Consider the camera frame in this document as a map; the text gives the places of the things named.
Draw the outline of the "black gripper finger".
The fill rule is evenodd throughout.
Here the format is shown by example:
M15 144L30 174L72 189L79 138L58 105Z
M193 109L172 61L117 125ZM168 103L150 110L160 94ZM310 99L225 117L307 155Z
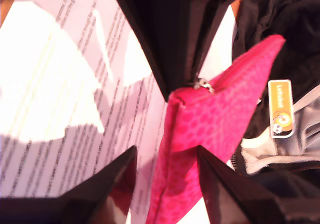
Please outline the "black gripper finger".
M236 0L209 0L198 38L198 76L212 79L232 62L232 44L237 29L231 4Z
M117 1L167 100L191 70L186 64L191 0Z
M201 145L198 147L198 179L210 223L286 223L274 194L233 171Z
M124 224L137 176L137 147L62 195L62 224Z

